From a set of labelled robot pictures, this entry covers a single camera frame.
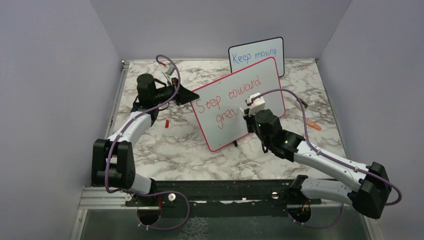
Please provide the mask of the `red framed whiteboard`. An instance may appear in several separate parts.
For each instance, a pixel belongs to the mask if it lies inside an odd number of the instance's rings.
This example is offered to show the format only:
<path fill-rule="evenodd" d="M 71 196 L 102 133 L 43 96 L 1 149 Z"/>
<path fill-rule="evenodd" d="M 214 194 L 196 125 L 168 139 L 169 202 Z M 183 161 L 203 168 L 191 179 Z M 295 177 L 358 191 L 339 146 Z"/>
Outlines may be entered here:
<path fill-rule="evenodd" d="M 276 60 L 267 57 L 194 90 L 199 99 L 190 104 L 206 145 L 216 152 L 248 135 L 239 108 L 257 92 L 281 88 Z"/>

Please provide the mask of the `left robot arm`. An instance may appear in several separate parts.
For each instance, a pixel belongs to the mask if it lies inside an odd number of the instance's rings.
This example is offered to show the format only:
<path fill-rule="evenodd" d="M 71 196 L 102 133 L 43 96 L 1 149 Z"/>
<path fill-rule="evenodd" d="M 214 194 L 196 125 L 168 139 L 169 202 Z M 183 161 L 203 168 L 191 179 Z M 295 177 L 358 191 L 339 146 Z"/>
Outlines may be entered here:
<path fill-rule="evenodd" d="M 184 105 L 200 96 L 183 87 L 176 77 L 164 83 L 144 73 L 136 82 L 137 97 L 125 124 L 107 139 L 97 139 L 93 144 L 91 183 L 138 193 L 138 199 L 149 206 L 157 200 L 157 191 L 151 188 L 152 179 L 136 172 L 133 146 L 153 126 L 161 106 L 169 101 Z"/>

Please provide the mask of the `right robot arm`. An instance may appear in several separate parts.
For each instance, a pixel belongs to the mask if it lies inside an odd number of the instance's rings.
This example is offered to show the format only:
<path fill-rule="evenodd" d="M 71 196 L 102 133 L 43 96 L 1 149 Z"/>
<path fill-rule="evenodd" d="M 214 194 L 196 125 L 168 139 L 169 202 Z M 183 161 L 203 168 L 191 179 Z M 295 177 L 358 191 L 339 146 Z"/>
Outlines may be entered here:
<path fill-rule="evenodd" d="M 385 167 L 373 162 L 366 165 L 318 148 L 294 132 L 282 128 L 279 118 L 265 109 L 250 114 L 244 109 L 247 131 L 261 142 L 264 153 L 312 167 L 331 180 L 298 176 L 288 190 L 289 199 L 300 204 L 306 199 L 326 199 L 352 206 L 360 214 L 380 219 L 392 186 Z"/>

